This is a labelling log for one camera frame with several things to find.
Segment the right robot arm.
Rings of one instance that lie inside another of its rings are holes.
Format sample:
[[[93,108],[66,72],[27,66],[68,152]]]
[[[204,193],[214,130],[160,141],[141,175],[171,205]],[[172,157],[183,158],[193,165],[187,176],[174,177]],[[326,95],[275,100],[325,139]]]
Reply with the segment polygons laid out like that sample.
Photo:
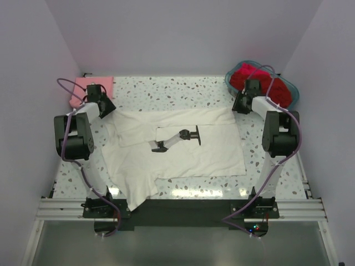
[[[249,215],[259,218],[267,211],[267,206],[273,206],[283,167],[300,149],[300,117],[298,112],[281,107],[268,94],[263,94],[261,82],[256,79],[245,81],[232,110],[239,114],[255,112],[264,121],[261,141],[265,160],[247,204]]]

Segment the teal plastic basket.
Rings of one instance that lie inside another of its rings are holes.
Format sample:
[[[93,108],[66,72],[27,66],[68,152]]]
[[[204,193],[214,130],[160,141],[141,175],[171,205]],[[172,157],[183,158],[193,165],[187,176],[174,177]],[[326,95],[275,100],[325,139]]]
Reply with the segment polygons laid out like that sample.
[[[236,97],[236,95],[237,95],[237,93],[239,91],[237,89],[235,89],[234,87],[232,87],[232,85],[230,84],[230,79],[231,79],[233,73],[238,71],[242,67],[243,63],[251,64],[254,67],[256,67],[257,69],[266,71],[266,72],[268,72],[270,74],[272,80],[271,80],[271,84],[269,85],[269,87],[267,89],[267,93],[266,94],[269,94],[269,92],[271,90],[271,86],[272,86],[274,80],[276,78],[281,79],[284,82],[284,84],[287,86],[288,90],[291,92],[291,96],[292,96],[292,102],[289,105],[289,107],[286,108],[286,109],[291,110],[295,106],[296,102],[299,100],[299,97],[300,97],[298,89],[292,83],[287,81],[285,78],[283,78],[279,74],[274,74],[270,67],[264,66],[264,65],[262,65],[262,64],[260,64],[258,62],[252,61],[252,60],[244,60],[244,61],[239,62],[233,69],[228,71],[227,74],[225,75],[225,84],[226,84],[226,86],[228,88],[229,93],[233,97]]]

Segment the white t shirt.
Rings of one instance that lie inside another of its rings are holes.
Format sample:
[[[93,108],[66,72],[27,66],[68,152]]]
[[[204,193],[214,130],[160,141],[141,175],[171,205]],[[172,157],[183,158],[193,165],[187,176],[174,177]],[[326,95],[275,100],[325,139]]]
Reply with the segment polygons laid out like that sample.
[[[158,192],[157,179],[243,176],[239,128],[229,108],[116,111],[102,155],[130,210]]]

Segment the bright pink t shirt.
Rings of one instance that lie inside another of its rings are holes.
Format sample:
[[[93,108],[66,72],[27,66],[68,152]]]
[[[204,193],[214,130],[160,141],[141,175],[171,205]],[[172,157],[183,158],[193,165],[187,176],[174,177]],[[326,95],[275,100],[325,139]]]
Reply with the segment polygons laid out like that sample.
[[[238,77],[243,79],[267,79],[270,74],[266,71],[257,69],[251,64],[243,63],[242,67],[237,71]]]

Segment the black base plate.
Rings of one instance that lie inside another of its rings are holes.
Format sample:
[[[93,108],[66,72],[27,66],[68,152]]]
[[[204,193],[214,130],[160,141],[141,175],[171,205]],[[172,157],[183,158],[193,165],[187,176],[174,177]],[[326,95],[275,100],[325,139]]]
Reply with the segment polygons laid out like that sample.
[[[229,227],[264,236],[269,219],[280,217],[277,202],[271,207],[259,203],[244,209],[247,202],[246,199],[147,199],[132,211],[126,200],[113,199],[110,208],[97,211],[83,208],[83,218],[95,220],[97,233],[111,233],[115,229],[133,231],[136,227]]]

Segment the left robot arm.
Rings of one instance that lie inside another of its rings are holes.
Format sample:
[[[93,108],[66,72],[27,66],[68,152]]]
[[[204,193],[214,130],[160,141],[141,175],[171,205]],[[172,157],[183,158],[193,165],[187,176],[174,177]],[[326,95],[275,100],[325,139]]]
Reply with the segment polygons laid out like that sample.
[[[55,147],[62,161],[71,163],[81,175],[87,189],[83,208],[96,211],[102,217],[110,217],[115,211],[115,204],[92,159],[95,143],[91,124],[105,118],[116,107],[103,85],[89,84],[84,91],[86,96],[79,99],[77,108],[66,115],[54,117]]]

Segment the aluminium frame rail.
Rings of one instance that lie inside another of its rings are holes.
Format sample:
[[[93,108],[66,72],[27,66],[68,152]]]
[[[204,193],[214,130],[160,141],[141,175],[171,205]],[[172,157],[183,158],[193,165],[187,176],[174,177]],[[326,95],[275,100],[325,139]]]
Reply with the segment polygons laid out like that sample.
[[[244,176],[182,177],[159,179],[159,195],[147,199],[133,211],[128,209],[120,189],[109,185],[124,220],[143,226],[219,226],[222,218],[235,213],[247,203],[246,185],[261,171],[261,165],[248,164]],[[52,190],[40,201],[34,226],[22,260],[23,265],[34,261],[45,221],[109,222],[107,216],[91,217],[83,207],[84,186],[75,169],[61,163]],[[248,222],[316,222],[327,258],[331,265],[341,265],[323,201],[312,196],[308,179],[299,157],[286,163],[280,174],[274,207],[266,213],[256,213]]]

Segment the dark red t shirt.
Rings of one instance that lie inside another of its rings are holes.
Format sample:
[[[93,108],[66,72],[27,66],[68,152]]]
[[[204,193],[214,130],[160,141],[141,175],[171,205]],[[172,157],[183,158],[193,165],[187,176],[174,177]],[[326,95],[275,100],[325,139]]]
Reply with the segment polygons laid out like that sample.
[[[230,79],[230,84],[238,91],[242,91],[244,89],[245,80],[249,77],[249,75],[249,73],[245,73],[244,71],[240,72],[238,70],[233,73]],[[267,89],[272,80],[270,74],[265,71],[258,70],[256,74],[252,76],[252,79],[256,79],[261,83],[262,95],[266,95]],[[279,78],[274,80],[268,96],[274,103],[279,104],[283,108],[288,108],[292,102],[291,92]]]

